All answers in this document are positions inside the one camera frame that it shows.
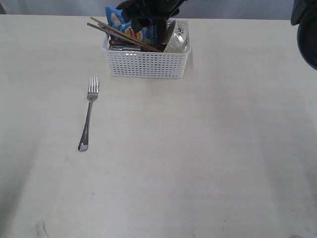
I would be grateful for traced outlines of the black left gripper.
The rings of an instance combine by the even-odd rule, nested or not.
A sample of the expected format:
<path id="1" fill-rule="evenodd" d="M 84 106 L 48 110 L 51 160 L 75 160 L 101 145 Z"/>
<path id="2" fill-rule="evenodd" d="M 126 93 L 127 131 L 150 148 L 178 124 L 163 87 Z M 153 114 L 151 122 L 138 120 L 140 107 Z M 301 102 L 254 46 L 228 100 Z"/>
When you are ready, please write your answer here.
<path id="1" fill-rule="evenodd" d="M 179 13 L 185 0 L 125 0 L 116 9 L 122 10 L 125 22 L 131 22 L 133 31 L 152 25 L 152 20 L 167 21 Z"/>

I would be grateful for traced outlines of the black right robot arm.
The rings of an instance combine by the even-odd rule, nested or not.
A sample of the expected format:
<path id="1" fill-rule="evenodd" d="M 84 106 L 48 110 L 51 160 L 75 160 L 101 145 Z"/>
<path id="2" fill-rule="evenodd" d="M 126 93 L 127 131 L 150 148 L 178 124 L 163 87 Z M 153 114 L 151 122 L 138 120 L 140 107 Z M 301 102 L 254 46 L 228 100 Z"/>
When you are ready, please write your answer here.
<path id="1" fill-rule="evenodd" d="M 297 44 L 305 62 L 317 69 L 317 0 L 294 0 L 290 18 L 298 25 Z"/>

